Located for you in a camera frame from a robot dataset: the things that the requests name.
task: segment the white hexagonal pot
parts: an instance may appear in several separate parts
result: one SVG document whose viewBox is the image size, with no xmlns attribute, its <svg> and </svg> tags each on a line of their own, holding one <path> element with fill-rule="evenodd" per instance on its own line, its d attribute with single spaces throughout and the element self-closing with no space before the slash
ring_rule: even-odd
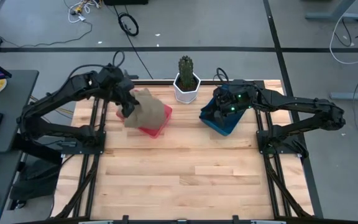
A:
<svg viewBox="0 0 358 224">
<path fill-rule="evenodd" d="M 177 101 L 179 101 L 180 103 L 189 104 L 193 100 L 195 100 L 197 97 L 198 88 L 200 87 L 201 80 L 194 73 L 193 73 L 193 76 L 197 79 L 197 82 L 198 82 L 197 88 L 194 91 L 184 92 L 179 89 L 179 87 L 176 85 L 177 79 L 179 78 L 179 73 L 178 73 L 177 77 L 175 78 L 175 81 L 173 81 L 173 87 L 175 88 L 175 96 L 177 98 Z"/>
</svg>

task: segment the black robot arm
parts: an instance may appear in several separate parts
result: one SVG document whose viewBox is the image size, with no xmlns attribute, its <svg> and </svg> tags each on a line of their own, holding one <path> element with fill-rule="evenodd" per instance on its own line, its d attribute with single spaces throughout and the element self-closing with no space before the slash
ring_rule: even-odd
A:
<svg viewBox="0 0 358 224">
<path fill-rule="evenodd" d="M 121 71 L 111 64 L 101 71 L 75 75 L 54 93 L 37 102 L 30 103 L 23 108 L 22 115 L 17 119 L 23 137 L 29 140 L 42 136 L 57 136 L 74 138 L 84 146 L 95 146 L 98 142 L 98 133 L 94 127 L 84 125 L 79 128 L 51 124 L 42 119 L 42 116 L 71 101 L 89 99 L 91 96 L 122 105 L 122 114 L 128 117 L 139 104 L 129 93 L 134 84 Z"/>
<path fill-rule="evenodd" d="M 277 110 L 312 113 L 313 117 L 286 126 L 273 125 L 269 131 L 271 141 L 314 129 L 338 130 L 345 125 L 344 111 L 328 100 L 283 96 L 277 91 L 260 88 L 254 82 L 233 80 L 225 87 L 214 90 L 214 103 L 202 111 L 207 112 L 202 119 L 216 121 L 224 126 L 225 117 L 241 113 L 249 108 L 263 112 Z"/>
</svg>

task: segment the towel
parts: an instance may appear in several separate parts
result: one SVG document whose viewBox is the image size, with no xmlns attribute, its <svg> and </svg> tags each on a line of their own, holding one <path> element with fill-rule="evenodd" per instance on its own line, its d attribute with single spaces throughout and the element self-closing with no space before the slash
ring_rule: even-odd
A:
<svg viewBox="0 0 358 224">
<path fill-rule="evenodd" d="M 124 120 L 127 128 L 147 128 L 160 129 L 166 120 L 164 104 L 152 96 L 149 89 L 134 91 L 131 95 L 139 102 L 135 105 L 135 110 Z M 119 106 L 119 116 L 122 117 L 121 106 Z"/>
</svg>

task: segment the concrete floor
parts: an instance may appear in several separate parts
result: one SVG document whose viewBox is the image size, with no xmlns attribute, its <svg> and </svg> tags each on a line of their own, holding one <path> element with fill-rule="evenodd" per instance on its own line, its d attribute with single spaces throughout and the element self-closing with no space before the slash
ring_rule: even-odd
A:
<svg viewBox="0 0 358 224">
<path fill-rule="evenodd" d="M 270 0 L 281 47 L 326 48 L 335 23 L 304 19 L 306 11 L 328 11 L 338 1 Z M 67 4 L 77 3 L 67 0 Z M 150 0 L 146 6 L 128 6 L 137 19 L 140 34 L 132 38 L 136 47 L 274 47 L 263 1 L 259 0 Z M 349 12 L 358 13 L 358 1 Z M 67 47 L 130 47 L 115 15 L 103 7 L 85 14 L 93 23 L 92 33 L 78 41 L 56 44 L 51 50 Z M 358 23 L 348 23 L 353 43 L 358 47 Z M 17 45 L 50 43 L 80 36 L 88 24 L 67 21 L 63 1 L 5 0 L 0 11 L 0 35 Z M 338 36 L 346 35 L 343 26 Z M 342 47 L 334 41 L 334 47 Z M 3 47 L 15 47 L 5 43 Z M 33 95 L 42 97 L 56 90 L 69 72 L 84 63 L 108 63 L 112 52 L 10 52 L 0 53 L 5 69 L 36 69 L 40 76 Z M 140 52 L 154 78 L 171 78 L 177 60 L 189 55 L 200 78 L 212 78 L 216 67 L 231 78 L 282 79 L 275 52 Z M 358 60 L 358 53 L 336 54 L 344 61 Z M 341 65 L 329 53 L 284 53 L 294 95 L 329 98 L 332 91 L 353 91 L 358 81 L 358 64 Z M 149 76 L 134 52 L 126 52 L 123 68 L 142 79 Z M 358 220 L 358 132 L 351 103 L 334 101 L 344 108 L 347 125 L 340 131 L 312 131 L 305 134 L 311 166 L 324 218 Z M 73 110 L 74 103 L 66 108 Z M 358 122 L 358 102 L 356 103 Z M 70 124 L 57 113 L 47 118 Z M 43 220 L 49 215 L 51 197 L 37 198 L 26 208 L 6 212 L 1 223 Z"/>
</svg>

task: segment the desk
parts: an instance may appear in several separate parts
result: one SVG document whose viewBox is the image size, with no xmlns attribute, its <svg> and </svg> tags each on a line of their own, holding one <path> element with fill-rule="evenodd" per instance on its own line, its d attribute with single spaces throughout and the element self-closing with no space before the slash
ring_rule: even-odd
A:
<svg viewBox="0 0 358 224">
<path fill-rule="evenodd" d="M 338 21 L 342 16 L 343 19 L 353 19 L 358 21 L 358 14 L 346 12 L 356 0 L 341 0 L 333 12 L 308 12 L 306 19 L 323 19 L 327 21 Z"/>
<path fill-rule="evenodd" d="M 4 210 L 6 200 L 11 191 L 11 185 L 21 161 L 22 152 L 11 150 L 17 133 L 16 118 L 22 113 L 22 108 L 29 101 L 30 95 L 38 77 L 35 70 L 9 71 L 12 78 L 8 79 L 5 90 L 0 92 L 0 113 L 4 114 L 0 126 L 0 209 Z"/>
<path fill-rule="evenodd" d="M 280 80 L 264 82 L 266 88 L 283 93 Z M 190 105 L 176 101 L 171 85 L 136 87 L 149 88 L 153 96 L 171 106 L 172 118 L 162 134 L 151 139 L 137 129 L 125 128 L 116 116 L 117 107 L 109 104 L 91 220 L 121 220 L 123 215 L 130 220 L 273 218 L 254 110 L 247 110 L 233 133 L 224 137 L 198 118 L 212 98 L 214 85 L 201 85 Z M 72 125 L 89 124 L 92 106 L 92 98 L 77 102 Z M 291 122 L 287 111 L 272 113 L 272 120 L 280 125 Z M 77 188 L 82 158 L 74 156 L 61 169 L 52 216 Z M 280 158 L 288 190 L 313 214 L 300 159 L 294 154 Z M 278 189 L 276 192 L 283 215 L 281 195 Z"/>
</svg>

